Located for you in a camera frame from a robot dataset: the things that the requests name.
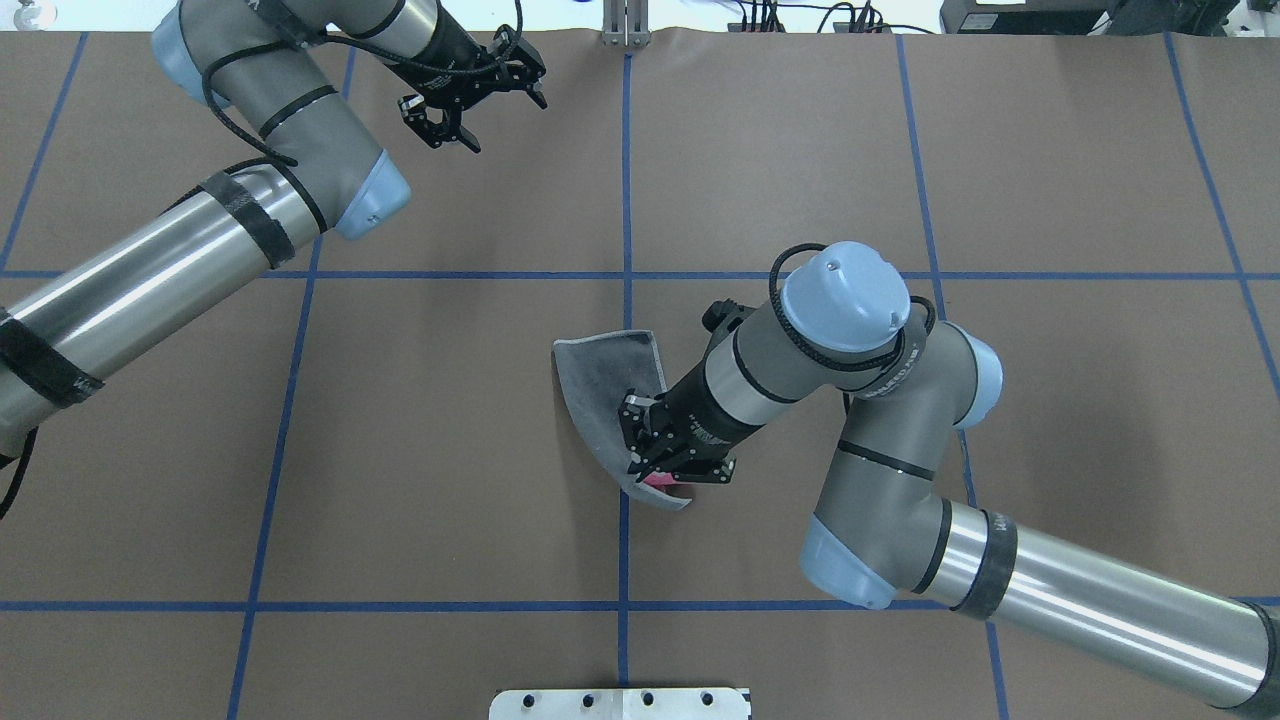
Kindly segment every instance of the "light blue cap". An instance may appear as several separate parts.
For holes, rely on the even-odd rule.
[[[376,228],[404,205],[412,191],[404,182],[390,155],[383,150],[374,163],[374,169],[369,170],[369,177],[356,191],[356,199],[347,205],[334,229],[340,232],[347,240],[360,240],[366,232]]]
[[[850,605],[884,610],[893,602],[893,585],[831,534],[817,515],[809,518],[800,569],[818,589]]]
[[[151,53],[160,63],[160,69],[174,85],[187,91],[192,100],[205,104],[204,82],[200,78],[200,68],[191,59],[187,41],[182,37],[182,23],[178,19],[178,5],[169,10],[169,14],[160,20],[155,32],[151,33]],[[232,101],[214,92],[214,102],[225,110],[232,106]]]
[[[980,423],[987,413],[991,413],[991,409],[996,406],[996,402],[1000,402],[1000,391],[1005,387],[1005,368],[989,345],[973,337],[960,325],[947,324],[960,331],[960,334],[969,341],[969,348],[973,350],[973,359],[978,365],[978,389],[973,393],[973,405],[955,424],[957,430],[966,430]]]
[[[837,242],[782,286],[782,310],[809,342],[867,352],[893,340],[911,314],[902,275],[860,242]]]

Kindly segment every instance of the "pink object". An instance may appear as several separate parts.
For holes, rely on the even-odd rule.
[[[671,473],[654,473],[644,479],[644,484],[655,488],[664,488],[667,486],[678,486],[680,483]]]

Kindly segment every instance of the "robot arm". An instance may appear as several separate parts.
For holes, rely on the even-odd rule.
[[[326,37],[330,22],[352,38]],[[503,28],[484,49],[436,0],[182,0],[152,36],[157,60],[193,99],[234,102],[268,158],[211,176],[114,247],[0,309],[0,466],[46,418],[320,233],[358,238],[408,201],[404,178],[306,47],[340,41],[397,59],[390,69],[419,92],[401,101],[406,123],[429,145],[479,150],[463,109],[511,90],[545,105],[545,69],[520,35]],[[440,109],[440,122],[426,108]]]
[[[1274,609],[1190,588],[936,493],[951,433],[995,406],[1002,370],[991,347],[956,325],[938,323],[922,337],[928,323],[919,311],[905,315],[906,297],[874,251],[837,243],[791,274],[777,313],[713,306],[709,319],[724,316],[726,325],[705,359],[666,396],[623,402],[637,482],[654,482],[648,473],[655,471],[704,480],[708,468],[723,480],[728,451],[791,402],[822,384],[852,391],[801,551],[818,588],[869,609],[911,591],[961,615],[1071,644],[1235,715],[1280,716]],[[895,343],[901,352],[890,351]],[[850,370],[868,357],[879,364]],[[707,456],[717,464],[694,460]]]

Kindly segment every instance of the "white bracket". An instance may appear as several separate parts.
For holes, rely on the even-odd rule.
[[[751,691],[639,688],[507,691],[493,698],[489,720],[751,720]]]
[[[644,47],[649,38],[649,0],[604,0],[605,45]]]

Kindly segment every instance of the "white mounting plate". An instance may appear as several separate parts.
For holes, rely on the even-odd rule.
[[[507,691],[493,698],[489,706],[489,720],[573,719],[751,720],[751,691],[736,688]]]

